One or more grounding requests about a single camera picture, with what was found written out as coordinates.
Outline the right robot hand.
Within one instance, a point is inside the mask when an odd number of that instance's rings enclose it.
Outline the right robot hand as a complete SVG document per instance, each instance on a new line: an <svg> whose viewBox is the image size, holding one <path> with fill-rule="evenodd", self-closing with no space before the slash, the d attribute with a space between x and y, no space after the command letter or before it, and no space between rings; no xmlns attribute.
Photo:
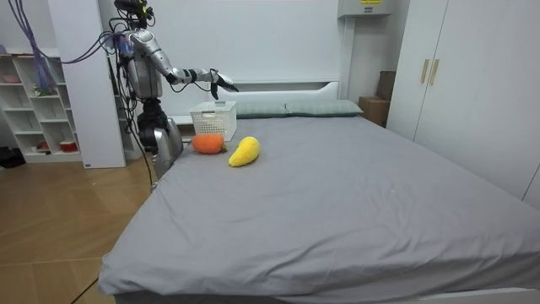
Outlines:
<svg viewBox="0 0 540 304"><path fill-rule="evenodd" d="M226 77L225 75L222 75L217 70L212 69L210 71L210 92L212 97L215 100L219 99L218 95L218 87L230 91L230 92L238 92L239 90L234 86L233 81Z"/></svg>

